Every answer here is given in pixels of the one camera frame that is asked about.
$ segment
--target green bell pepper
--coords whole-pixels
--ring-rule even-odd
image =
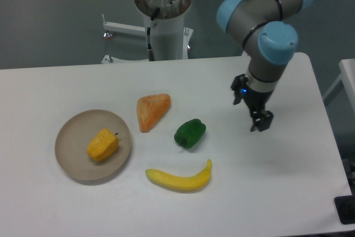
[[[180,146],[191,148],[201,139],[205,131],[206,125],[199,119],[192,119],[178,128],[174,139]]]

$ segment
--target toy fruit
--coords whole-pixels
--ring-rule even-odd
[[[139,98],[137,101],[137,117],[142,133],[149,132],[170,108],[168,94],[154,94]]]
[[[109,129],[103,128],[89,143],[87,153],[95,161],[101,161],[118,148],[118,138]]]
[[[178,128],[174,139],[180,146],[191,148],[200,140],[205,131],[206,125],[199,119],[192,119]]]
[[[195,176],[179,177],[158,169],[147,169],[145,171],[148,179],[162,187],[178,191],[194,191],[205,186],[211,178],[212,161],[207,161],[206,167]]]

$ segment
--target gray floor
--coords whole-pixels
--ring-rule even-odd
[[[186,16],[195,30],[193,58],[242,53],[215,21],[222,1],[193,0]],[[99,64],[107,53],[146,58],[141,38],[102,39],[102,13],[107,21],[143,26],[133,0],[0,0],[0,69]],[[355,58],[354,15],[355,0],[315,0],[286,20],[298,31],[297,51],[309,55],[321,93],[339,75],[339,61]],[[327,111],[341,156],[355,159],[355,114],[344,90]]]

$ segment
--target tan plate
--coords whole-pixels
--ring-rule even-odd
[[[118,149],[101,162],[87,154],[90,141],[102,128],[118,133]],[[82,181],[103,179],[113,174],[125,162],[131,148],[131,136],[126,123],[106,110],[89,110],[68,120],[55,141],[55,156],[62,169],[72,178]]]

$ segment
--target banana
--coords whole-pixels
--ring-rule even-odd
[[[162,187],[178,191],[194,191],[205,186],[211,178],[212,161],[207,160],[206,167],[195,176],[179,177],[159,169],[147,169],[145,171],[148,179]]]

